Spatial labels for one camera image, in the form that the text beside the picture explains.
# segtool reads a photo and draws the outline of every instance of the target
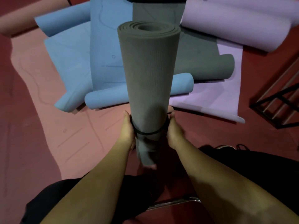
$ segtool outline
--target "black metal frame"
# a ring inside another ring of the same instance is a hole
[[[280,119],[275,119],[273,117],[272,113],[266,112],[265,109],[261,106],[262,104],[266,103],[266,102],[271,102],[274,99],[279,99],[281,100],[284,104],[288,105],[291,109],[293,109],[294,111],[299,112],[299,107],[294,104],[293,102],[289,101],[287,98],[285,98],[283,95],[291,92],[291,91],[296,91],[299,88],[299,83],[296,83],[293,86],[290,86],[284,90],[281,90],[275,94],[273,94],[270,97],[267,97],[263,100],[260,100],[252,105],[250,105],[250,108],[253,109],[255,112],[257,112],[259,115],[261,115],[262,117],[264,117],[268,122],[270,122],[276,129],[282,129],[282,128],[289,128],[289,127],[296,127],[299,126],[299,122],[294,122],[294,123],[287,123],[287,124],[283,124],[282,121]]]

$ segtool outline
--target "forearm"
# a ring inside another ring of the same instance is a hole
[[[41,224],[110,223],[129,149],[129,144],[118,140],[104,159],[71,189]]]
[[[288,223],[297,216],[247,178],[207,156],[188,140],[177,153],[196,193],[216,223]]]

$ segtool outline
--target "gray yoga mat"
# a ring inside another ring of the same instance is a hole
[[[133,3],[134,21],[169,22],[179,25],[185,3]],[[234,71],[234,57],[219,55],[217,38],[181,28],[174,74],[190,73],[194,80],[228,79]]]
[[[171,23],[126,22],[118,29],[137,155],[144,165],[159,158],[159,141],[165,134],[180,28]]]

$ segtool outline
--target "black elastic strap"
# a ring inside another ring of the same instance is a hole
[[[131,124],[132,124],[132,126],[133,126],[133,128],[134,128],[135,133],[137,133],[137,134],[141,134],[141,135],[146,135],[146,136],[149,136],[149,135],[153,135],[153,134],[159,133],[159,132],[161,132],[163,129],[166,129],[166,130],[167,130],[167,129],[168,129],[168,125],[169,125],[169,118],[168,118],[168,115],[166,115],[165,123],[163,124],[163,126],[162,126],[159,130],[154,131],[154,132],[151,132],[151,133],[144,133],[144,132],[141,132],[141,131],[139,131],[138,129],[136,129],[136,127],[135,127],[134,124],[133,124],[132,115],[130,115],[130,121],[131,121]]]

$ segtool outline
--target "hand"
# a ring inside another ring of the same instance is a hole
[[[184,139],[184,130],[182,127],[176,122],[176,118],[174,116],[174,112],[170,114],[170,122],[167,131],[167,140],[168,144],[174,150],[177,149],[178,142]]]
[[[130,121],[130,115],[127,111],[123,112],[123,125],[121,127],[121,135],[118,140],[122,143],[126,143],[130,146],[131,149],[135,147],[135,134],[134,128]]]

